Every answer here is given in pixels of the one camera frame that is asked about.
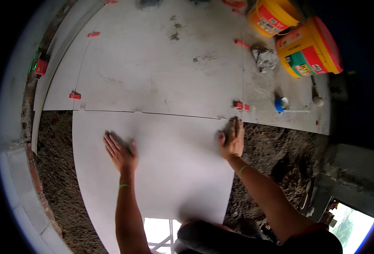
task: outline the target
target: red bucket lid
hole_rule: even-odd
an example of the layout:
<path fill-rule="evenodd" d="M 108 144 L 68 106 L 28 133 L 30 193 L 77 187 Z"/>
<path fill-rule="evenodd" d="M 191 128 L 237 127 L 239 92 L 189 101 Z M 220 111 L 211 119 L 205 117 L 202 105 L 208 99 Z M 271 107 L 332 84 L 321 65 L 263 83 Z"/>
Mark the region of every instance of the red bucket lid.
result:
<path fill-rule="evenodd" d="M 324 45 L 326 49 L 328 50 L 328 53 L 331 56 L 333 63 L 335 64 L 335 67 L 337 68 L 338 72 L 342 72 L 343 71 L 342 58 L 340 56 L 339 49 L 335 43 L 335 40 L 333 39 L 328 28 L 326 27 L 326 25 L 322 22 L 320 18 L 315 17 L 315 23 L 316 23 L 316 28 L 318 30 L 318 33 L 320 34 L 321 39 L 324 42 Z"/>

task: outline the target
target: bucket label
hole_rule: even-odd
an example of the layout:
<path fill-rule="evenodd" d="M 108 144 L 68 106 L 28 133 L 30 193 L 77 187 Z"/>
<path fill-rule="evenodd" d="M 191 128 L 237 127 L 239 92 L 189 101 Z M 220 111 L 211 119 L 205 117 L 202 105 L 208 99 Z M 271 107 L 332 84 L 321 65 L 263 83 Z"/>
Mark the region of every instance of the bucket label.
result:
<path fill-rule="evenodd" d="M 260 20 L 257 22 L 257 25 L 272 35 L 280 33 L 284 29 L 288 28 L 286 24 L 279 21 L 263 5 L 259 7 L 257 13 L 254 13 L 254 16 L 260 18 Z"/>
<path fill-rule="evenodd" d="M 286 61 L 299 76 L 327 73 L 313 46 L 286 56 Z"/>
<path fill-rule="evenodd" d="M 301 27 L 294 29 L 289 34 L 285 35 L 283 38 L 279 39 L 279 48 L 284 48 L 291 43 L 298 41 L 303 38 L 303 33 L 301 32 Z"/>

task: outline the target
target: yellow bucket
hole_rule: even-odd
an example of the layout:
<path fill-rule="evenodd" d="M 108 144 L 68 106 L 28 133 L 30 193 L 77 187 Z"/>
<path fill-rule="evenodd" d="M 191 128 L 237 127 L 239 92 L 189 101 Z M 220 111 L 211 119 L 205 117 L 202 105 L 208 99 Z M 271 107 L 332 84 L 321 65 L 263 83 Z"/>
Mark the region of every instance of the yellow bucket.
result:
<path fill-rule="evenodd" d="M 247 19 L 259 33 L 273 37 L 291 26 L 297 26 L 301 16 L 288 0 L 257 0 Z"/>
<path fill-rule="evenodd" d="M 318 17 L 307 21 L 276 42 L 277 55 L 296 78 L 343 71 L 342 59 L 331 33 Z"/>

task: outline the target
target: green wristband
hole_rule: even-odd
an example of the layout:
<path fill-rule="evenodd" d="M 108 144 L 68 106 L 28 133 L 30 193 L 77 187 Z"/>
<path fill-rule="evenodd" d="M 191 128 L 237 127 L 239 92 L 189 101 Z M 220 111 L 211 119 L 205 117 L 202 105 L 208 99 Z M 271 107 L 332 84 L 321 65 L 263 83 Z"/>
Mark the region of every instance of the green wristband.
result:
<path fill-rule="evenodd" d="M 247 165 L 246 165 L 246 166 L 243 166 L 243 167 L 239 170 L 239 176 L 242 176 L 242 171 L 243 171 L 246 167 L 247 167 Z"/>
<path fill-rule="evenodd" d="M 129 186 L 129 185 L 126 185 L 126 184 L 120 185 L 120 186 L 119 186 L 119 190 L 120 190 L 122 187 L 130 187 L 130 186 Z"/>

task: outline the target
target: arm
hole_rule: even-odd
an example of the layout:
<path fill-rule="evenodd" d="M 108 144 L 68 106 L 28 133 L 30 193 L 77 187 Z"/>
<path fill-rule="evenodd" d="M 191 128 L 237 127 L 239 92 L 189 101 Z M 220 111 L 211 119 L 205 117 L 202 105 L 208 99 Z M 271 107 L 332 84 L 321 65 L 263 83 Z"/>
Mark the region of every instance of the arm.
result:
<path fill-rule="evenodd" d="M 222 156 L 243 181 L 246 189 L 264 212 L 268 223 L 283 244 L 288 238 L 305 230 L 314 222 L 296 211 L 287 200 L 283 190 L 274 181 L 247 165 L 240 158 L 243 153 L 244 132 L 243 122 L 237 118 L 233 120 L 226 143 L 225 134 L 219 133 Z"/>
<path fill-rule="evenodd" d="M 115 231 L 118 246 L 123 254 L 151 253 L 143 227 L 142 216 L 136 203 L 134 172 L 137 169 L 137 153 L 134 141 L 130 152 L 121 146 L 112 135 L 104 135 L 105 149 L 121 174 L 115 214 Z"/>

